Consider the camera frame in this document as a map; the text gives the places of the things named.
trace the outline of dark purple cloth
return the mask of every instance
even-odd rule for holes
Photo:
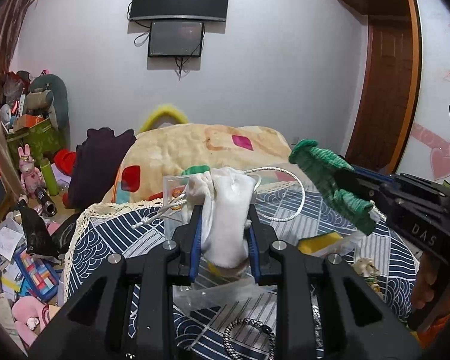
[[[118,137],[108,127],[87,131],[85,142],[77,145],[77,160],[68,187],[68,201],[72,207],[85,210],[102,201],[135,141],[133,130],[127,130]]]

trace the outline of green glove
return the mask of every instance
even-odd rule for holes
[[[368,214],[373,204],[340,189],[334,179],[334,174],[339,169],[353,171],[347,161],[331,150],[320,149],[317,141],[308,139],[301,140],[294,147],[288,161],[297,164],[310,178],[331,209],[353,223],[362,233],[373,233],[376,223]]]

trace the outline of white wall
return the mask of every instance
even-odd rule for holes
[[[339,152],[359,101],[366,25],[338,0],[229,0],[226,27],[207,24],[201,60],[178,80],[171,61],[133,44],[131,0],[38,0],[25,17],[14,66],[60,76],[71,146],[88,128],[138,130],[159,104],[195,123],[263,125]]]
[[[367,70],[367,52],[368,52],[368,17],[358,16],[362,26],[362,43],[360,48],[360,56],[358,58],[358,74],[355,85],[354,101],[352,104],[352,109],[350,112],[350,117],[348,119],[348,124],[346,126],[345,135],[343,137],[342,150],[340,154],[345,157],[352,138],[353,129],[355,127],[356,116],[359,113],[360,100],[362,98],[363,83],[365,81],[365,71]]]

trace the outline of yellow blanket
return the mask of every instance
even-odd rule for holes
[[[285,138],[267,127],[181,124],[143,132],[128,150],[102,202],[135,203],[162,191],[163,176],[193,166],[247,170],[288,162]]]

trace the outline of metal bracelet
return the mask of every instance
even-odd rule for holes
[[[223,346],[228,356],[233,360],[243,360],[243,357],[233,349],[231,342],[231,334],[234,327],[237,325],[248,325],[254,327],[255,329],[260,330],[260,332],[265,333],[269,339],[269,360],[274,360],[275,356],[275,333],[272,331],[268,325],[265,323],[257,321],[256,319],[244,318],[244,319],[236,319],[230,325],[227,326],[225,331],[223,332]]]

